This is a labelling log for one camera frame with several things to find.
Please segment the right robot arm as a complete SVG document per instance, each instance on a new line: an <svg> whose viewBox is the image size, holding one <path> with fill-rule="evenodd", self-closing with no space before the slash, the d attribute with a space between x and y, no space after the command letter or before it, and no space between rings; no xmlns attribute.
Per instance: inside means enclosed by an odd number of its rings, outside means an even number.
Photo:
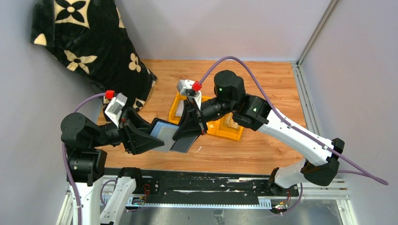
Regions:
<svg viewBox="0 0 398 225"><path fill-rule="evenodd" d="M337 175L344 141L318 136L285 117L267 100L247 94L243 78L234 72L224 70L215 75L215 97L207 101L201 100L198 82L180 80L177 90L186 100L174 141L197 139L207 133L208 122L231 114L238 125L270 135L303 156L298 163L275 168L268 181L269 189L289 188L306 181L326 187Z"/></svg>

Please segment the black credit card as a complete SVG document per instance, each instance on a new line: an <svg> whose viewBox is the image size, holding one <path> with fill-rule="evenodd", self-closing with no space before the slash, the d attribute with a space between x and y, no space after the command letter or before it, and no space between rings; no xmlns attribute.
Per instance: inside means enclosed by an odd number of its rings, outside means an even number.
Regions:
<svg viewBox="0 0 398 225"><path fill-rule="evenodd" d="M179 153L187 153L191 146L195 143L198 136L193 137L185 137L175 141L175 143L171 147L171 151L179 152Z"/></svg>

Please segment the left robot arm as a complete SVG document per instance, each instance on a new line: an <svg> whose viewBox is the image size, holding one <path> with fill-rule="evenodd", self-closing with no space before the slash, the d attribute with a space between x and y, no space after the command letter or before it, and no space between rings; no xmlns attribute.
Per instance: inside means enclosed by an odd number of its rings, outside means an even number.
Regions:
<svg viewBox="0 0 398 225"><path fill-rule="evenodd" d="M139 168L124 167L118 173L115 189L100 209L107 153L101 146L122 144L133 155L163 146L164 141L149 134L150 123L131 107L122 109L117 121L97 125L79 112L61 122L61 141L67 180L74 198L75 225L117 225L131 194L144 187Z"/></svg>

